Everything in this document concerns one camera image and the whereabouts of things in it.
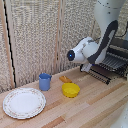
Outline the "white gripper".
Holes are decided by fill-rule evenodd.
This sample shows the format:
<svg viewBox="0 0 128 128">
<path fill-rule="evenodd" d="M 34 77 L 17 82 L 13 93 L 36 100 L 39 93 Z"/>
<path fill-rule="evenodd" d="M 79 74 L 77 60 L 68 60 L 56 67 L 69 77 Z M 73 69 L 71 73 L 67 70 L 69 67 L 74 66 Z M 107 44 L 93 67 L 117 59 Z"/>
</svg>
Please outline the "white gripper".
<svg viewBox="0 0 128 128">
<path fill-rule="evenodd" d="M 81 68 L 81 71 L 85 71 L 85 72 L 89 72 L 90 68 L 92 67 L 92 64 L 88 63 L 88 64 L 84 64 Z"/>
</svg>

